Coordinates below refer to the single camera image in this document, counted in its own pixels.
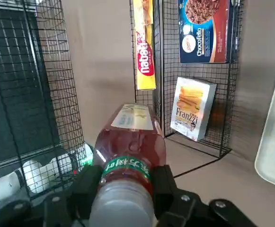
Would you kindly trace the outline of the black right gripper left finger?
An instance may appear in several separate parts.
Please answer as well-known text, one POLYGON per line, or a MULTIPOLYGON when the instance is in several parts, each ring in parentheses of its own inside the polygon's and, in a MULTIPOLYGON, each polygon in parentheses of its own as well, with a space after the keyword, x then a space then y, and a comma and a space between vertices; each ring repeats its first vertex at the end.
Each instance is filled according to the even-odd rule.
POLYGON ((27 200, 8 203, 0 208, 0 227, 71 227, 88 219, 101 174, 100 166, 85 166, 67 190, 36 206, 27 200))

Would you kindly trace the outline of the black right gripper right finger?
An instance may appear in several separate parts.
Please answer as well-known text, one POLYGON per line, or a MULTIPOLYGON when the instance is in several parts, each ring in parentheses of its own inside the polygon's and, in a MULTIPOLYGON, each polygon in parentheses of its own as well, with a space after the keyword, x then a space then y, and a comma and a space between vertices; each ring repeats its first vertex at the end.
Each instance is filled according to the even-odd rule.
POLYGON ((214 199, 205 204, 198 194, 179 189, 168 165, 151 171, 153 202, 158 227, 254 227, 231 201, 214 199))

